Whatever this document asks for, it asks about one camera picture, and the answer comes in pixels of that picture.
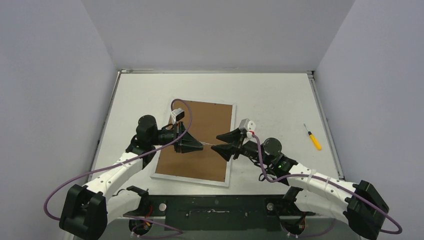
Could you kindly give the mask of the white picture frame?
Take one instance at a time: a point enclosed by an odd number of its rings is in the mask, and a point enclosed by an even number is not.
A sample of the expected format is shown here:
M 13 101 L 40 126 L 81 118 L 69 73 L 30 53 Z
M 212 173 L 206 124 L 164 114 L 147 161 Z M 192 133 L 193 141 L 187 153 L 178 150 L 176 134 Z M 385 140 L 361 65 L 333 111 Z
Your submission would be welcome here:
M 236 104 L 187 100 L 187 105 L 176 102 L 176 108 L 183 108 L 188 125 L 191 109 L 193 120 L 189 133 L 199 142 L 218 145 L 219 134 L 230 132 L 236 127 Z M 203 145 L 202 151 L 177 153 L 167 147 L 158 154 L 157 162 L 150 177 L 193 184 L 228 187 L 231 163 L 225 161 L 210 145 Z

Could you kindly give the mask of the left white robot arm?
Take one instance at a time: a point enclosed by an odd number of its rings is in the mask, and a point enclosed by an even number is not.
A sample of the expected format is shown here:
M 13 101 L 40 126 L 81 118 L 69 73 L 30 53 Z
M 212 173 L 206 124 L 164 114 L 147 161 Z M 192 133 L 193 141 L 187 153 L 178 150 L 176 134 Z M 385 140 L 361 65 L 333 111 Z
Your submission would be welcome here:
M 158 128 L 154 116 L 142 116 L 136 134 L 115 167 L 68 190 L 59 228 L 83 240 L 98 240 L 108 224 L 122 215 L 131 211 L 144 215 L 149 210 L 146 190 L 130 186 L 122 195 L 114 194 L 151 162 L 159 146 L 173 146 L 175 152 L 182 154 L 203 150 L 203 144 L 187 132 L 183 122 Z

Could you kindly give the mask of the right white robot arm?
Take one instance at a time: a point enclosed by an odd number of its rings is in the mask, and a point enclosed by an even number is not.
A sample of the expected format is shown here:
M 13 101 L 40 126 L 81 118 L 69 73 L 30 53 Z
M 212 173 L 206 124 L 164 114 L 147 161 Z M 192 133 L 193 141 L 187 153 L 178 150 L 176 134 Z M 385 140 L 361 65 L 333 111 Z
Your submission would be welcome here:
M 282 207 L 290 215 L 311 212 L 346 223 L 359 236 L 375 240 L 389 207 L 369 182 L 348 182 L 304 166 L 282 153 L 281 142 L 269 137 L 260 142 L 252 131 L 233 130 L 218 135 L 223 143 L 211 146 L 223 159 L 247 157 L 259 166 L 264 179 L 289 187 Z

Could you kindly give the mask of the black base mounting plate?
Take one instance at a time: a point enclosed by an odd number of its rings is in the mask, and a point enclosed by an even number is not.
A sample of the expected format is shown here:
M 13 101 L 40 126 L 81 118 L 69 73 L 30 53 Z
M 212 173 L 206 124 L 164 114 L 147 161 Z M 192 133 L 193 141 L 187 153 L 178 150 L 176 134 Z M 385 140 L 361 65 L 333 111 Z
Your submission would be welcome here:
M 299 210 L 282 194 L 272 195 L 150 195 L 132 216 L 163 217 L 183 231 L 280 231 L 280 221 L 296 223 L 313 216 Z

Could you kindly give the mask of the yellow handled screwdriver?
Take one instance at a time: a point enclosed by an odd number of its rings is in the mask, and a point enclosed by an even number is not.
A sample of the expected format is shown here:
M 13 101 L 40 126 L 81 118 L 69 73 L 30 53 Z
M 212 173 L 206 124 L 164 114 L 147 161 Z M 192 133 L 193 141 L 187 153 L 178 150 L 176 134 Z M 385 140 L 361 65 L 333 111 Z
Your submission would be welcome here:
M 308 134 L 310 140 L 312 141 L 313 145 L 315 146 L 315 148 L 318 151 L 321 151 L 322 150 L 322 146 L 321 146 L 320 142 L 317 140 L 317 138 L 314 136 L 314 134 L 309 130 L 309 128 L 307 127 L 307 125 L 305 123 L 303 124 L 303 126 L 306 129 L 307 134 Z

